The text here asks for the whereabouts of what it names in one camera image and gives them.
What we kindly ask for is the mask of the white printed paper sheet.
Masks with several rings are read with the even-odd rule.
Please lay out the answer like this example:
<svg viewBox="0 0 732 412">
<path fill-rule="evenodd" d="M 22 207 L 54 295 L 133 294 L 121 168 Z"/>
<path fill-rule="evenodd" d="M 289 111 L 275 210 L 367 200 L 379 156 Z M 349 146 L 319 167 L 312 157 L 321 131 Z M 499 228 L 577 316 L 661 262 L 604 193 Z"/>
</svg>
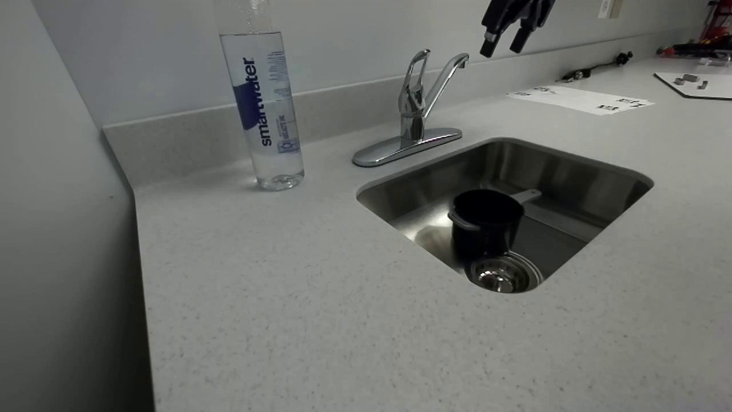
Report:
<svg viewBox="0 0 732 412">
<path fill-rule="evenodd" d="M 547 85 L 510 92 L 507 97 L 538 104 L 557 105 L 565 109 L 579 110 L 597 116 L 617 114 L 626 110 L 642 109 L 653 102 L 635 97 L 613 96 L 571 87 Z"/>
</svg>

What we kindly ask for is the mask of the chrome tap lever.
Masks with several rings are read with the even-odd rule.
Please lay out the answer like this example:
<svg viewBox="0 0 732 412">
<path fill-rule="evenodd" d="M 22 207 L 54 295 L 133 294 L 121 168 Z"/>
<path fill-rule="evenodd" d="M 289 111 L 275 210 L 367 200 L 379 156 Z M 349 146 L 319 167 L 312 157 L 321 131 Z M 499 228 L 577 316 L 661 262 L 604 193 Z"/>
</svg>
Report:
<svg viewBox="0 0 732 412">
<path fill-rule="evenodd" d="M 419 50 L 408 65 L 401 86 L 398 105 L 403 117 L 418 117 L 424 109 L 423 76 L 431 50 Z"/>
</svg>

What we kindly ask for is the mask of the chrome sink tap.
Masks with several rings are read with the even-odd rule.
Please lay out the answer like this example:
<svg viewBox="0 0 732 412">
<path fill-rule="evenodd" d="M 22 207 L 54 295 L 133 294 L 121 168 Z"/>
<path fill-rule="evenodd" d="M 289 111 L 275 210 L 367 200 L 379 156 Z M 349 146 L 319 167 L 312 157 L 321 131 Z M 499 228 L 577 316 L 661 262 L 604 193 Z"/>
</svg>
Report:
<svg viewBox="0 0 732 412">
<path fill-rule="evenodd" d="M 468 61 L 469 54 L 466 53 L 450 58 L 429 91 L 424 91 L 424 109 L 421 116 L 403 117 L 400 114 L 400 133 L 357 151 L 351 159 L 353 164 L 363 168 L 379 167 L 462 138 L 463 132 L 460 129 L 428 129 L 426 122 L 452 76 L 457 69 L 465 68 Z"/>
</svg>

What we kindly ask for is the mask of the red and black tool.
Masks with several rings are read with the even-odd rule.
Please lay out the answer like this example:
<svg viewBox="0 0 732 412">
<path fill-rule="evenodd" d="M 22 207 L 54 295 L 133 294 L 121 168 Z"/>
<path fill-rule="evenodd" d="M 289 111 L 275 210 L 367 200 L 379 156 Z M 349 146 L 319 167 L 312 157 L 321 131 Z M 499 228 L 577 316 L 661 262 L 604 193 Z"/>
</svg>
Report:
<svg viewBox="0 0 732 412">
<path fill-rule="evenodd" d="M 661 46 L 655 54 L 661 57 L 677 58 L 721 58 L 732 60 L 732 43 L 681 43 Z"/>
</svg>

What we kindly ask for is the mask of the stainless steel sink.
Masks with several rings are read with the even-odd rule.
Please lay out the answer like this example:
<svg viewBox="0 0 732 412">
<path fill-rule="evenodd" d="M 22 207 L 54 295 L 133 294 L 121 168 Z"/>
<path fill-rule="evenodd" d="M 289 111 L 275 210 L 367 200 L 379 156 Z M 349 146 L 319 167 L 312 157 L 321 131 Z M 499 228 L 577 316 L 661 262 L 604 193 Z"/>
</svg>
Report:
<svg viewBox="0 0 732 412">
<path fill-rule="evenodd" d="M 466 277 L 452 249 L 449 204 L 471 189 L 505 195 L 536 189 L 510 251 L 532 261 L 544 281 L 646 195 L 636 172 L 518 140 L 465 149 L 366 186 L 357 200 L 377 217 Z"/>
</svg>

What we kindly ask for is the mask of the red object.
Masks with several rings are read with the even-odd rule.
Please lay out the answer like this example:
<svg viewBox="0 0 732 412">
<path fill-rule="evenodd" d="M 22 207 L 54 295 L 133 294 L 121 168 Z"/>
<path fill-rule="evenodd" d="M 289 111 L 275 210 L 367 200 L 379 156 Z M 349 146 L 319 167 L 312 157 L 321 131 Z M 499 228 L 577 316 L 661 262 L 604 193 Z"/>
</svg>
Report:
<svg viewBox="0 0 732 412">
<path fill-rule="evenodd" d="M 732 35 L 732 0 L 708 0 L 711 10 L 707 13 L 701 33 L 701 41 L 711 41 Z"/>
</svg>

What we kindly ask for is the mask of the white board with dark edge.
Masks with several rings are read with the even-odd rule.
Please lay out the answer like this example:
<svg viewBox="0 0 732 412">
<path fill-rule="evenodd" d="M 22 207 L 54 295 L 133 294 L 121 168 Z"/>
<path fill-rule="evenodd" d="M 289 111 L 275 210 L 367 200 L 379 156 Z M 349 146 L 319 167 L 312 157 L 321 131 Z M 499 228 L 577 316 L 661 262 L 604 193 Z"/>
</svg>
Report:
<svg viewBox="0 0 732 412">
<path fill-rule="evenodd" d="M 682 97 L 716 101 L 732 101 L 732 75 L 693 74 L 699 77 L 698 83 L 687 83 L 683 86 L 675 85 L 674 79 L 683 74 L 690 73 L 656 72 L 654 73 L 654 77 L 669 86 L 670 89 Z M 709 85 L 705 90 L 698 90 L 698 84 L 704 80 L 708 81 Z"/>
</svg>

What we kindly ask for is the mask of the clear plastic water bottle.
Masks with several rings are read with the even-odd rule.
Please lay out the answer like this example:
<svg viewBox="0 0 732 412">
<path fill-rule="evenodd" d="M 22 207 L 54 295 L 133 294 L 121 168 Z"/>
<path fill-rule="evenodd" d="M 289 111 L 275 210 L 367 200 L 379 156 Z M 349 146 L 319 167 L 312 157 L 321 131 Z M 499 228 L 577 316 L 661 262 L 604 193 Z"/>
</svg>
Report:
<svg viewBox="0 0 732 412">
<path fill-rule="evenodd" d="M 281 31 L 271 0 L 212 0 L 214 20 L 258 185 L 284 191 L 304 179 Z"/>
</svg>

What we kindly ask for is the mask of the metal sink drain strainer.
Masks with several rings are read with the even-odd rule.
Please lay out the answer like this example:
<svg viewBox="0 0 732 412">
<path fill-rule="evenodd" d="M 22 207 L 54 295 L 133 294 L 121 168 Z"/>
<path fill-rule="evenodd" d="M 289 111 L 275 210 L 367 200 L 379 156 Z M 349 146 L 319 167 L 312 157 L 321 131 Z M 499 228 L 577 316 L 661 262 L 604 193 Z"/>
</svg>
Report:
<svg viewBox="0 0 732 412">
<path fill-rule="evenodd" d="M 528 292 L 546 279 L 536 264 L 515 251 L 501 256 L 482 256 L 466 263 L 464 271 L 473 284 L 497 293 Z"/>
</svg>

